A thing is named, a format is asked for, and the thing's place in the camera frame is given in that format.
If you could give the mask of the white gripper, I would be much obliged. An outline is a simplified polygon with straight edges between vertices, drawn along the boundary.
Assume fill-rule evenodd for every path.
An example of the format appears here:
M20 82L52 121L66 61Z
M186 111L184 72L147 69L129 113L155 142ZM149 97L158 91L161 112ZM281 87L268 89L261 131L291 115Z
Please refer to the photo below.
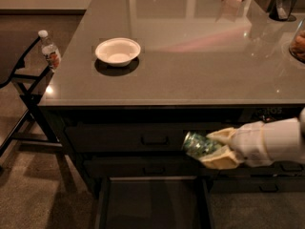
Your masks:
M264 143L263 126L264 123L258 121L238 129L230 127L207 134L207 138L229 144L234 151L225 145L212 154L201 157L199 161L206 168L215 170L235 169L243 160L250 167L270 166L273 161Z

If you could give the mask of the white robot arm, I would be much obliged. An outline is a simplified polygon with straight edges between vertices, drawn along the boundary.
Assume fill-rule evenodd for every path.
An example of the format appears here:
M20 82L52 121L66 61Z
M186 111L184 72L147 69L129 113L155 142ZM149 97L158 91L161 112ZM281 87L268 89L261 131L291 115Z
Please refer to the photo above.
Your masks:
M199 160L210 169L226 170L240 164L270 166L278 161L305 163L304 111L299 118L269 123L257 121L207 135L222 144L219 151Z

